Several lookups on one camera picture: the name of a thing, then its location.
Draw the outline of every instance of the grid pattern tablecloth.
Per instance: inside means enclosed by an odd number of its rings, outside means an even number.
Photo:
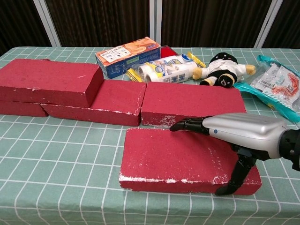
[[[0,68],[15,58],[96,63],[99,50],[103,48],[18,47],[0,57]],[[174,50],[192,51],[206,64],[221,51],[255,65],[257,55],[264,54],[300,71],[299,49]],[[124,75],[115,79],[128,80]],[[252,95],[242,96],[248,113],[281,117]],[[0,115],[0,224],[300,224],[300,173],[284,159],[257,162],[262,187],[251,196],[123,190],[118,178],[127,128]]]

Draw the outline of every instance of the red brick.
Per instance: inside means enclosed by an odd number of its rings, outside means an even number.
[[[36,103],[0,101],[0,114],[47,117],[48,114]]]
[[[120,185],[133,191],[214,193],[226,184],[237,162],[229,144],[211,136],[163,129],[127,130]],[[253,167],[236,195],[262,185]]]
[[[90,107],[102,81],[96,64],[16,59],[0,70],[0,100]]]
[[[146,83],[104,80],[90,108],[42,104],[49,115],[64,119],[138,126]]]
[[[142,124],[168,128],[186,117],[244,112],[244,102],[236,88],[149,82],[142,105]]]

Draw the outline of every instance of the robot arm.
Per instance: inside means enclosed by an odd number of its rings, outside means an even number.
[[[189,130],[232,144],[238,161],[231,179],[216,195],[233,194],[244,182],[256,160],[286,158],[300,171],[300,130],[290,130],[283,120],[247,113],[228,113],[181,120],[171,131]]]

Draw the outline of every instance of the cardboard box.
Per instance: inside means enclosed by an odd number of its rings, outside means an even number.
[[[96,60],[108,78],[120,76],[133,64],[145,63],[161,58],[160,44],[149,37],[115,48],[97,52]]]

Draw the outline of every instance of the green tablecloth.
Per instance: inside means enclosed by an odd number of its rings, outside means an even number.
[[[98,50],[103,48],[18,47],[0,57],[0,68],[16,58],[96,63]],[[233,54],[239,63],[256,65],[257,55],[264,54],[300,71],[299,49],[174,50],[192,51],[206,64],[221,51]],[[252,95],[242,95],[248,113],[281,117]],[[288,124],[298,129],[297,124]],[[0,224],[300,224],[300,173],[284,159],[257,162],[262,187],[251,196],[137,193],[120,188],[127,128],[0,115]]]

